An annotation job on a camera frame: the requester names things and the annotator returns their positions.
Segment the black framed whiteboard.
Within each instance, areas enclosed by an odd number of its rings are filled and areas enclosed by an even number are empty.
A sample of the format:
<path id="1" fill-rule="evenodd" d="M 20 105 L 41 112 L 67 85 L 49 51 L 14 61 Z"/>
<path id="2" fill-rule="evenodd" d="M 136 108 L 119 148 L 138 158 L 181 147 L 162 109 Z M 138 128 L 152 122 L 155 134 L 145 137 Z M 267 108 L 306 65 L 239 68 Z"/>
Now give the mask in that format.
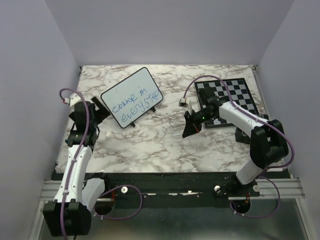
<path id="1" fill-rule="evenodd" d="M 147 67 L 142 67 L 100 95 L 118 125 L 125 129 L 148 111 L 155 111 L 164 96 Z"/>

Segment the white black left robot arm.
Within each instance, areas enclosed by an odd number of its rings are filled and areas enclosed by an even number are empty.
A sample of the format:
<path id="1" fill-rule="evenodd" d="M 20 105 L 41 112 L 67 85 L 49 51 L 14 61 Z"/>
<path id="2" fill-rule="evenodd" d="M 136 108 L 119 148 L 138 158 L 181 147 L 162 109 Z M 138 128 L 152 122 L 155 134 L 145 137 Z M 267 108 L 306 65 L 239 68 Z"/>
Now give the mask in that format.
<path id="1" fill-rule="evenodd" d="M 43 207 L 43 216 L 53 237 L 87 235 L 98 198 L 107 197 L 111 191 L 111 185 L 102 178 L 85 180 L 87 166 L 99 137 L 98 125 L 110 112 L 95 96 L 89 101 L 72 96 L 70 106 L 69 118 L 73 126 L 66 140 L 66 168 L 53 200 Z"/>

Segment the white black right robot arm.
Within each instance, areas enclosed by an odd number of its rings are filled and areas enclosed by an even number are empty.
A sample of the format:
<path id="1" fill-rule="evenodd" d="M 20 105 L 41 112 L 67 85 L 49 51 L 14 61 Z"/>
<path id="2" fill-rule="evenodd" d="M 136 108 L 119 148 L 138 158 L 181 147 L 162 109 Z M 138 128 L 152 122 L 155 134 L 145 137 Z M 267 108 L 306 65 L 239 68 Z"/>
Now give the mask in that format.
<path id="1" fill-rule="evenodd" d="M 187 108 L 184 113 L 183 138 L 199 133 L 202 124 L 211 119 L 226 120 L 249 137 L 250 160 L 227 184 L 229 190 L 236 196 L 247 192 L 248 184 L 289 153 L 283 126 L 278 120 L 269 121 L 258 117 L 236 104 L 228 96 L 209 97 L 205 108 L 197 112 L 192 109 L 191 102 L 184 97 L 179 100 L 178 105 Z"/>

